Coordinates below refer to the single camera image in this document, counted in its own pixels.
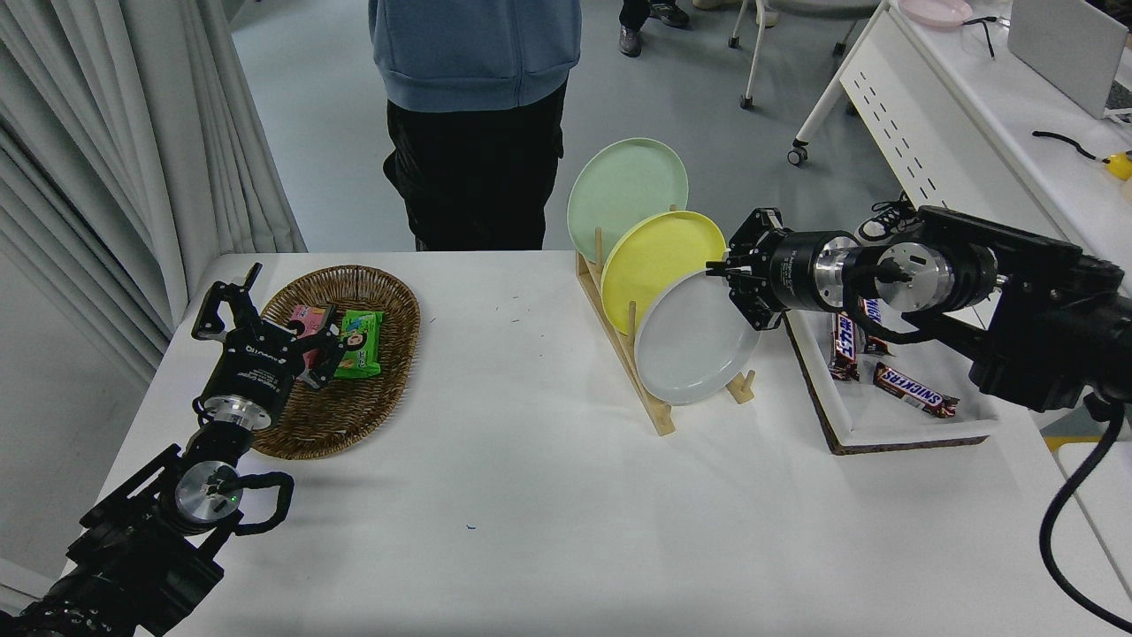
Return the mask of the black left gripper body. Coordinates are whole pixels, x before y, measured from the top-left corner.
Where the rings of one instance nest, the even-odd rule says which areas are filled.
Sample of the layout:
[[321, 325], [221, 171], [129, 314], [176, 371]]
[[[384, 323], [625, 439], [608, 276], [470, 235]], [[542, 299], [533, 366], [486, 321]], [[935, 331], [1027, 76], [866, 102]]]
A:
[[213, 408], [222, 396], [234, 396], [266, 412], [283, 411], [295, 376], [306, 368], [295, 341], [294, 332], [271, 321], [226, 332], [201, 403]]

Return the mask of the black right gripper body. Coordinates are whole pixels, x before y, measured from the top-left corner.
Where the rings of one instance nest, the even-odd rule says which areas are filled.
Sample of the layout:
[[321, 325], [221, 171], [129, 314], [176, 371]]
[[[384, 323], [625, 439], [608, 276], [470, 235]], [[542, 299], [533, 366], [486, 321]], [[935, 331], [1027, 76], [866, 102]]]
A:
[[829, 311], [815, 282], [815, 265], [829, 233], [767, 234], [767, 307], [772, 311]]

